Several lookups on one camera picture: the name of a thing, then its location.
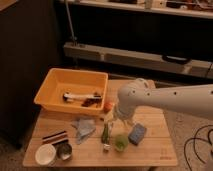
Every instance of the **cloth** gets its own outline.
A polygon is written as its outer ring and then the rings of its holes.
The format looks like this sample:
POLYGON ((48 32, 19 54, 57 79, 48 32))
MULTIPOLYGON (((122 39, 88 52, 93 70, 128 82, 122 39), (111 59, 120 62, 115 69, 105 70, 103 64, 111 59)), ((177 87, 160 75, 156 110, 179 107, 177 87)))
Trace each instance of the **cloth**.
POLYGON ((81 144, 95 131, 95 121, 93 119, 79 119, 71 122, 71 125, 77 129, 76 144, 81 144))

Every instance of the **orange plastic bin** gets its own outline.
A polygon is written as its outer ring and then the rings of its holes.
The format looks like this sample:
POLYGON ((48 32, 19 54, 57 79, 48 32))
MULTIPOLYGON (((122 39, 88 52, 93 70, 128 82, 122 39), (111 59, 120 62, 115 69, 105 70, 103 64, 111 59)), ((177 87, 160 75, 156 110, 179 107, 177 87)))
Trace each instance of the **orange plastic bin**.
POLYGON ((52 68, 42 83, 34 102, 47 110, 98 115, 103 110, 108 74, 104 72, 52 68), (82 101, 67 103, 63 100, 66 92, 74 94, 93 94, 102 96, 99 105, 82 107, 82 101))

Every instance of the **white bowl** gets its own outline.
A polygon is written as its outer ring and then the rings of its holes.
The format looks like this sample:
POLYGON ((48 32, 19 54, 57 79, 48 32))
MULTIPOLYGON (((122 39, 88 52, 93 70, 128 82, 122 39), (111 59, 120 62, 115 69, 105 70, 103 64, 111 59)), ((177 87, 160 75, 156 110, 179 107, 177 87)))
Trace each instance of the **white bowl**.
POLYGON ((39 165, 48 166, 55 162, 56 149, 52 144, 41 145, 35 154, 35 160, 39 165))

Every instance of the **table leg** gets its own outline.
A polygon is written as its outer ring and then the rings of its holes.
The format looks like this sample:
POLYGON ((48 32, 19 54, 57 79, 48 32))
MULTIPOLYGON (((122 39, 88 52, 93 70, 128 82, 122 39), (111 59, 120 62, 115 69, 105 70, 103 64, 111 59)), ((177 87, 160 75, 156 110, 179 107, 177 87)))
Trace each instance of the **table leg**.
POLYGON ((148 169, 148 171, 155 171, 157 168, 158 168, 158 167, 156 167, 156 166, 151 166, 151 167, 148 169))

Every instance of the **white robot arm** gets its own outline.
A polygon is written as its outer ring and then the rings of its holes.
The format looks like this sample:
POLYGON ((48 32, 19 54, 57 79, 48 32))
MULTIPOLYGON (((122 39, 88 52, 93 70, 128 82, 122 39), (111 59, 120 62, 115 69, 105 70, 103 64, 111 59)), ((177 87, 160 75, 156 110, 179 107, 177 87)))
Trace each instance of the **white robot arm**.
POLYGON ((159 107, 176 112, 213 119, 213 85, 149 88, 144 79, 136 79, 118 91, 115 107, 118 118, 132 118, 136 107, 159 107))

